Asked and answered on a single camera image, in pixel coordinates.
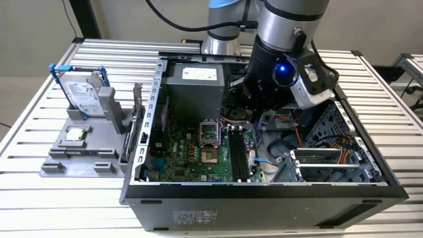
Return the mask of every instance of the slotted metal surface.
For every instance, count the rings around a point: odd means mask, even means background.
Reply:
[[[159,51],[198,53],[199,45],[86,40],[71,46],[61,63],[105,65],[118,101],[131,107],[135,82],[145,84],[143,96],[149,96]],[[250,53],[251,47],[245,47],[243,54]],[[341,87],[412,199],[345,231],[190,232],[167,236],[422,237],[422,126],[362,57],[347,51],[321,54],[339,70]],[[119,204],[122,178],[39,177],[41,165],[66,122],[67,105],[50,77],[0,143],[0,231],[10,231],[2,237],[158,237],[143,231],[130,207]]]

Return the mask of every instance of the black cable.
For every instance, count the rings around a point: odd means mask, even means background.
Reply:
[[[271,149],[273,149],[273,146],[277,145],[279,142],[281,142],[281,138],[278,138],[277,140],[274,140],[274,141],[267,145],[267,147],[266,147],[267,154],[269,154],[269,156],[271,156],[274,159],[277,159],[278,156],[273,154]]]
[[[286,140],[285,138],[291,135],[291,134],[295,134],[295,131],[293,130],[293,128],[285,130],[281,134],[281,137],[278,139],[275,139],[271,143],[269,143],[267,147],[266,147],[266,151],[267,151],[267,154],[269,156],[271,156],[274,159],[278,158],[277,155],[273,154],[271,150],[273,150],[273,147],[277,145],[278,146],[278,143],[282,143],[283,146],[289,149],[289,150],[294,150],[297,148],[297,146],[291,145]]]
[[[0,122],[0,125],[5,125],[9,128],[13,128],[13,126],[10,126],[9,124],[5,124],[3,122]]]
[[[246,28],[258,28],[257,26],[257,22],[225,22],[225,23],[219,23],[217,25],[211,25],[211,26],[205,26],[205,27],[197,27],[197,28],[191,28],[191,27],[185,27],[181,26],[178,24],[175,24],[174,22],[171,22],[163,15],[162,13],[158,11],[158,9],[155,8],[155,6],[153,5],[150,0],[146,0],[151,10],[154,11],[154,13],[157,14],[157,16],[173,27],[175,27],[177,29],[182,30],[182,31],[189,31],[189,32],[198,32],[198,31],[210,31],[213,29],[221,28],[221,27],[226,27],[226,26],[237,26],[241,27],[242,25],[246,25]]]
[[[417,100],[417,103],[414,104],[414,106],[420,105],[420,103],[421,103],[421,100]]]
[[[404,98],[404,95],[405,95],[405,93],[406,93],[408,88],[410,87],[410,84],[412,84],[413,80],[414,80],[414,79],[410,80],[410,82],[409,82],[409,84],[408,84],[408,87],[405,88],[405,91],[404,91],[404,93],[402,93],[401,98]]]
[[[331,67],[329,67],[321,57],[321,54],[318,52],[318,48],[317,48],[317,45],[315,45],[315,41],[311,40],[311,48],[313,48],[313,51],[315,52],[315,54],[318,55],[318,59],[319,59],[319,62],[321,64],[323,65],[323,67],[330,71],[333,72],[333,74],[335,75],[335,78],[337,78],[337,82],[338,82],[338,79],[339,79],[339,73],[335,69],[333,69]]]
[[[271,162],[269,162],[269,161],[261,161],[261,162],[263,162],[263,163],[269,163],[270,165],[274,165],[274,166],[278,166],[278,165],[273,164],[273,163],[271,163]]]
[[[421,109],[421,108],[423,108],[423,104],[417,104],[410,107],[412,111],[416,111],[417,109]]]
[[[62,3],[65,4],[66,14],[67,14],[67,18],[69,18],[69,21],[70,21],[70,24],[71,24],[71,27],[73,27],[74,33],[75,33],[75,37],[78,37],[78,35],[77,35],[77,31],[75,31],[75,27],[74,27],[74,25],[73,25],[71,18],[70,18],[70,15],[69,15],[69,10],[67,10],[66,1],[65,1],[65,0],[62,0]]]

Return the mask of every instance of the metal frame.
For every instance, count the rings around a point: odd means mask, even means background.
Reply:
[[[162,56],[159,58],[154,81],[162,81],[163,72],[167,70],[167,61],[169,60],[187,60],[191,61],[201,61],[206,63],[241,63],[247,64],[249,59],[245,57],[223,57],[223,56],[203,56],[203,55],[194,55],[194,54],[173,54],[171,56]],[[149,109],[147,113],[151,112],[151,116],[154,116],[154,108],[157,105],[157,98],[158,93],[161,90],[161,85],[155,85],[151,90],[150,101],[149,101]],[[335,95],[338,96],[342,93],[339,90],[334,91]],[[349,130],[355,131],[355,128],[362,128],[362,124],[359,120],[350,119],[353,114],[351,106],[349,105],[347,101],[342,99],[345,103],[334,102],[334,107],[337,112],[341,113],[342,121],[346,123]],[[333,215],[331,218],[325,218],[326,215],[321,214],[319,216],[315,215],[314,221],[310,221],[307,217],[302,217],[298,221],[299,223],[307,223],[307,228],[313,228],[314,226],[323,228],[346,228],[363,220],[366,217],[374,215],[378,211],[385,210],[393,204],[402,202],[409,198],[405,189],[401,187],[401,184],[394,176],[394,172],[388,166],[384,157],[380,155],[380,152],[375,148],[375,145],[370,139],[370,136],[363,133],[361,130],[357,131],[361,137],[365,137],[363,143],[363,153],[366,157],[370,159],[370,166],[374,170],[382,171],[384,176],[378,176],[378,180],[381,182],[377,183],[362,183],[362,182],[351,182],[351,183],[321,183],[319,185],[326,184],[327,186],[311,186],[315,182],[223,182],[223,183],[214,183],[214,182],[149,182],[141,181],[139,174],[145,174],[142,170],[146,167],[146,162],[149,161],[149,141],[150,141],[150,131],[151,131],[151,123],[145,122],[145,126],[142,128],[142,135],[147,136],[147,139],[141,142],[141,149],[137,149],[135,153],[135,161],[131,164],[131,175],[126,176],[123,193],[122,193],[122,202],[125,204],[130,204],[131,208],[138,217],[149,217],[149,219],[142,219],[141,222],[145,228],[149,231],[157,231],[162,229],[171,229],[173,231],[179,230],[211,230],[211,229],[275,229],[278,226],[270,225],[271,223],[266,223],[265,220],[273,220],[275,218],[275,212],[282,212],[286,206],[297,206],[297,201],[302,200],[305,203],[313,203],[314,205],[319,204],[319,207],[329,206],[329,203],[319,198],[330,198],[331,200],[337,201],[339,199],[345,200],[343,205],[334,206],[334,209],[339,209],[337,215]],[[358,167],[358,165],[333,165],[338,167]],[[245,209],[245,199],[249,198],[250,206],[261,207],[261,203],[267,199],[282,199],[283,203],[275,204],[273,207],[273,212],[269,211],[266,215],[266,219],[257,221],[255,224],[250,224],[250,226],[245,226],[239,224],[239,222],[230,222],[234,220],[243,220],[245,216],[250,213],[250,211]],[[357,201],[353,202],[351,198],[358,198],[363,200],[363,204],[369,203],[369,207],[363,210],[354,211],[350,209],[351,207],[362,207],[362,205],[357,205]],[[233,207],[227,207],[225,204],[217,205],[213,200],[225,200],[233,199],[238,203],[238,205],[233,205]],[[207,226],[202,222],[199,223],[189,223],[190,225],[178,225],[178,218],[175,218],[175,208],[174,204],[183,204],[182,207],[178,209],[187,211],[193,210],[218,210],[222,213],[222,218],[219,222],[215,223],[214,226]],[[287,211],[286,215],[297,216],[302,214],[301,211]],[[287,225],[290,221],[286,220],[285,217],[281,217],[281,222],[286,222]]]
[[[82,34],[86,38],[102,39],[101,29],[93,11],[91,0],[70,0]]]
[[[130,103],[134,101],[133,89],[127,86],[130,83],[141,82],[145,84],[145,89],[150,90],[159,51],[199,52],[199,44],[91,39],[79,43],[78,46],[73,45],[71,48],[63,59],[70,59],[73,65],[99,67],[103,64],[109,68],[111,84],[117,88],[118,100],[123,107],[134,105]],[[243,46],[245,56],[250,55],[251,48],[251,46]],[[355,238],[359,236],[361,238],[386,238],[388,236],[406,235],[410,238],[422,237],[422,133],[409,115],[382,114],[380,111],[367,110],[367,108],[380,107],[385,109],[384,113],[396,112],[386,108],[401,111],[392,99],[390,92],[384,97],[366,94],[370,87],[371,91],[386,90],[362,66],[357,56],[350,51],[321,50],[319,53],[327,64],[342,73],[339,85],[346,91],[357,118],[362,121],[412,198],[404,204],[392,207],[346,230],[323,230],[319,233],[298,230],[298,233],[291,234],[286,233],[287,231],[282,228],[273,231],[190,232],[190,236],[254,236],[261,238],[269,236],[343,236],[345,238]],[[121,206],[114,200],[119,196],[123,179],[41,178],[38,175],[45,161],[43,151],[50,149],[51,144],[49,143],[58,136],[55,130],[61,130],[66,120],[63,112],[67,103],[59,94],[59,88],[51,82],[51,78],[49,78],[0,143],[0,171],[5,172],[3,174],[0,172],[0,195],[5,199],[2,207],[9,208],[0,212],[6,212],[9,216],[17,217],[22,221],[21,223],[15,219],[0,221],[0,230],[14,230],[14,232],[7,233],[13,237],[29,234],[33,236],[49,234],[58,237],[87,236],[87,233],[94,236],[147,236],[150,233],[143,231],[129,206]],[[414,129],[393,129],[400,123]],[[382,125],[384,129],[374,129],[375,126]],[[50,202],[42,203],[42,197],[49,197]],[[78,216],[77,210],[85,213],[83,217]],[[58,213],[73,219],[66,222],[58,221]],[[43,222],[37,222],[34,218],[43,218]]]

